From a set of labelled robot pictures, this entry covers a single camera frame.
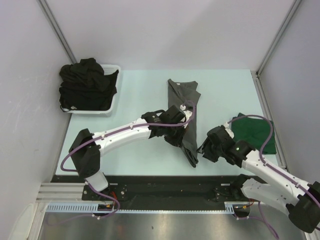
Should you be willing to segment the grey t shirt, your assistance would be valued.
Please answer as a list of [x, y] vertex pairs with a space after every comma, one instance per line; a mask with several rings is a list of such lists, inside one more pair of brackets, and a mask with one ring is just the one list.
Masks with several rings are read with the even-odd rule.
[[197, 91], [198, 83], [175, 82], [172, 79], [168, 83], [168, 106], [175, 106], [181, 110], [185, 117], [181, 120], [185, 123], [169, 142], [180, 148], [189, 164], [195, 168], [198, 160], [197, 144], [197, 104], [201, 94]]

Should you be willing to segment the white plastic basket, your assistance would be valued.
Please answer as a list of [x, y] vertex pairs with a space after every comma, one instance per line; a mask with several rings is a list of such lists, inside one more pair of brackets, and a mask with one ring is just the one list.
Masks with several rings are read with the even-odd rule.
[[110, 117], [113, 114], [113, 112], [115, 112], [115, 109], [119, 102], [120, 91], [122, 88], [122, 79], [123, 79], [122, 69], [119, 65], [115, 65], [115, 64], [101, 64], [101, 67], [104, 70], [105, 75], [111, 75], [112, 73], [118, 71], [118, 75], [115, 83], [115, 88], [117, 93], [112, 97], [110, 108], [108, 110], [77, 110], [77, 109], [63, 108], [62, 106], [60, 106], [60, 109], [64, 113], [84, 115], [84, 116], [96, 115], [96, 116]]

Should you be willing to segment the black t shirts pile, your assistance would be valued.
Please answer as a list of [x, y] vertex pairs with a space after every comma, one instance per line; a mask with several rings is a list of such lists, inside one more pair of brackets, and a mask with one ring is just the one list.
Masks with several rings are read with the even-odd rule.
[[59, 75], [60, 107], [63, 111], [107, 111], [117, 93], [117, 77], [120, 71], [105, 74], [95, 58], [81, 59], [75, 64], [61, 67]]

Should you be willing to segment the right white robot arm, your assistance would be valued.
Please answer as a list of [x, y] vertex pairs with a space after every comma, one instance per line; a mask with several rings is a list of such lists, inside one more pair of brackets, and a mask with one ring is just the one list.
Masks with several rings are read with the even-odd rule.
[[197, 152], [214, 163], [223, 158], [262, 180], [239, 175], [230, 188], [235, 200], [248, 198], [263, 202], [284, 213], [305, 233], [320, 228], [320, 183], [309, 183], [293, 176], [263, 157], [245, 140], [235, 141], [227, 124], [211, 129]]

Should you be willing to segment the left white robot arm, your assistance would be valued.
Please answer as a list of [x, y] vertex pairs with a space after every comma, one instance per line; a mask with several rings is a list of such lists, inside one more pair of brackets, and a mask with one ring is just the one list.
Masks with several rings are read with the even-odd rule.
[[177, 147], [195, 113], [195, 106], [172, 105], [168, 110], [146, 112], [138, 119], [112, 130], [91, 133], [87, 128], [83, 129], [77, 134], [66, 158], [72, 160], [75, 172], [93, 188], [93, 194], [105, 200], [110, 196], [111, 188], [101, 171], [104, 155], [124, 145], [155, 137], [164, 137], [169, 144]]

